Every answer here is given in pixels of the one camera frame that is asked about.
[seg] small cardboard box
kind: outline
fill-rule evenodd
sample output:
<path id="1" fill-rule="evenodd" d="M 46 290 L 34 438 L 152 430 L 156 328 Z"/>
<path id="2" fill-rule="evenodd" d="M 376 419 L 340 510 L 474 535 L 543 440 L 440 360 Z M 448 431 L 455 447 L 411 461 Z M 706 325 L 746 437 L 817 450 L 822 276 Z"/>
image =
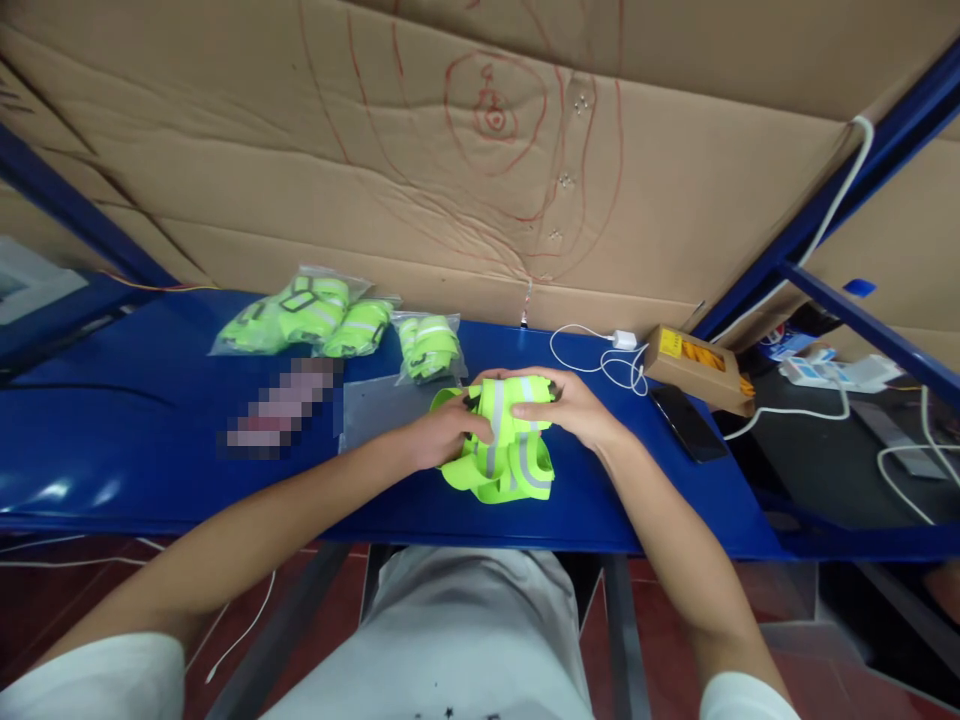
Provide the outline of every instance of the small cardboard box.
<path id="1" fill-rule="evenodd" d="M 740 373 L 737 359 L 732 352 L 665 325 L 659 325 L 647 337 L 647 342 L 650 343 L 644 354 L 644 373 L 647 377 L 676 385 L 685 393 L 705 400 L 721 410 L 741 417 L 753 415 L 753 398 L 747 397 L 740 390 Z M 682 352 L 683 343 L 709 348 L 723 358 L 724 370 L 721 372 L 686 357 Z"/>

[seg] tiled floor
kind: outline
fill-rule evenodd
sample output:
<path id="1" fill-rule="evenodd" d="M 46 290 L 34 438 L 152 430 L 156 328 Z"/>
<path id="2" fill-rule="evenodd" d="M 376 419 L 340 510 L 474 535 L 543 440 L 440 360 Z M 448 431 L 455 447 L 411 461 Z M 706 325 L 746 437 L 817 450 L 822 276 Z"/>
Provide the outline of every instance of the tiled floor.
<path id="1" fill-rule="evenodd" d="M 187 657 L 185 717 L 203 718 L 243 654 L 264 627 L 316 546 L 297 553 L 277 571 L 270 600 L 257 626 L 223 660 L 213 679 L 214 664 L 239 638 L 256 616 L 266 595 L 264 580 L 208 621 L 207 628 Z M 74 562 L 125 556 L 145 560 L 155 550 L 116 538 L 81 540 L 17 553 L 16 559 Z M 272 705 L 356 629 L 360 615 L 366 546 L 355 546 L 347 558 L 312 624 L 277 683 Z M 12 554 L 0 560 L 14 559 Z M 68 627 L 113 587 L 129 577 L 135 566 L 119 563 L 65 569 L 0 568 L 0 687 L 33 664 Z M 782 568 L 763 564 L 738 565 L 738 573 L 761 623 L 774 659 L 784 676 L 794 704 L 804 718 L 870 718 L 884 720 L 957 720 L 914 693 L 859 664 L 839 631 L 806 621 L 808 610 L 797 597 Z M 650 702 L 656 720 L 695 718 L 699 704 L 696 665 L 680 618 L 667 600 L 646 561 L 631 561 L 634 603 L 647 672 Z M 597 718 L 613 717 L 609 639 L 603 583 L 587 615 L 580 647 Z"/>

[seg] white shirt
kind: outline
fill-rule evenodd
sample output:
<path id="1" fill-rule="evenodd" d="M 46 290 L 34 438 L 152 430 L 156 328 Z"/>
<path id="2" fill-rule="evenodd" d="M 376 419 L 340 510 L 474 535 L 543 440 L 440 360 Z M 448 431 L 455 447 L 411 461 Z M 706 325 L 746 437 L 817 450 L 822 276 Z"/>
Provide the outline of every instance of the white shirt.
<path id="1" fill-rule="evenodd" d="M 137 633 L 52 660 L 0 693 L 0 718 L 173 720 L 183 649 Z M 265 717 L 590 718 L 570 579 L 552 553 L 411 547 L 380 573 L 370 616 Z M 704 720 L 797 720 L 765 683 L 723 673 Z"/>

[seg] white power strip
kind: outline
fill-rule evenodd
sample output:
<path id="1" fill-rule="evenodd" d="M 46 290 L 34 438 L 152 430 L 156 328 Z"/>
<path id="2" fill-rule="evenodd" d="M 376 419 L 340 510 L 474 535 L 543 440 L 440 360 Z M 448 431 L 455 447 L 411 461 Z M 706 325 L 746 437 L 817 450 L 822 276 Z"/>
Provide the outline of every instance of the white power strip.
<path id="1" fill-rule="evenodd" d="M 896 363 L 881 355 L 870 355 L 855 363 L 809 363 L 803 358 L 787 358 L 780 363 L 780 374 L 794 385 L 836 389 L 840 384 L 847 392 L 869 395 L 882 392 L 887 383 L 903 371 Z"/>

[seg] person's left hand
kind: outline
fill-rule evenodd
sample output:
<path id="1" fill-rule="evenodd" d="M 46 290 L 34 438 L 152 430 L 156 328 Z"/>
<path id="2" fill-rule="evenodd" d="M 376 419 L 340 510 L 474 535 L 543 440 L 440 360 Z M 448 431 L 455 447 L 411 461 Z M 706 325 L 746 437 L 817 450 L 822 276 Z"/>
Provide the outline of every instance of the person's left hand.
<path id="1" fill-rule="evenodd" d="M 482 442 L 493 442 L 490 422 L 467 410 L 463 395 L 450 398 L 436 410 L 400 429 L 405 448 L 417 470 L 443 465 L 460 456 L 467 433 Z"/>

